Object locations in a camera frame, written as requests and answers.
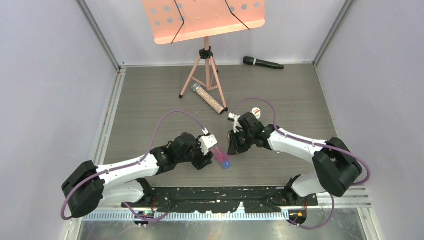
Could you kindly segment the pink blue weekly pill organizer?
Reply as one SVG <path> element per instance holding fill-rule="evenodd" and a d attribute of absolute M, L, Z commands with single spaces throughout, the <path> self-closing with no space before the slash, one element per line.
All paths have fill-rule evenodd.
<path fill-rule="evenodd" d="M 228 155 L 222 150 L 220 146 L 217 145 L 213 147 L 211 152 L 224 170 L 229 169 L 232 166 Z"/>

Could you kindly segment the white vitamin pill bottle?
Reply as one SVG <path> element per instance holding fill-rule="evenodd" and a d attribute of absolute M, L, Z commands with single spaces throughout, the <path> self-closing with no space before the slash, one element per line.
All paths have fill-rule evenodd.
<path fill-rule="evenodd" d="M 261 109 L 260 109 L 260 108 L 258 108 L 258 107 L 254 107 L 254 108 L 251 110 L 251 113 L 255 116 L 255 118 L 256 118 L 257 120 L 259 120 L 259 119 L 261 118 L 262 111 L 261 111 Z"/>

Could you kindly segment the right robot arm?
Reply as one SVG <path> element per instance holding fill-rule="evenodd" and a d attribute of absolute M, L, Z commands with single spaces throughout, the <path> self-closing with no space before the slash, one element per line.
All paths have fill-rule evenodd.
<path fill-rule="evenodd" d="M 299 205 L 305 197 L 316 193 L 342 197 L 363 173 L 359 161 L 349 155 L 349 149 L 337 137 L 328 141 L 303 138 L 273 124 L 264 126 L 252 112 L 230 113 L 228 121 L 233 123 L 228 133 L 228 155 L 243 154 L 256 146 L 313 165 L 314 172 L 296 175 L 284 187 L 285 198 L 291 205 Z"/>

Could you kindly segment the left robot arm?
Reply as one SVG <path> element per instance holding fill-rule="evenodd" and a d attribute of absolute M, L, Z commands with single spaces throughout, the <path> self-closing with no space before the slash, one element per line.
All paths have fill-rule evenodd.
<path fill-rule="evenodd" d="M 98 207 L 122 203 L 148 207 L 154 197 L 147 177 L 172 171 L 181 163 L 191 163 L 201 170 L 211 164 L 212 150 L 217 145 L 213 134 L 194 137 L 184 132 L 168 144 L 130 160 L 105 165 L 85 161 L 61 186 L 65 196 L 61 217 L 63 220 L 77 219 Z"/>

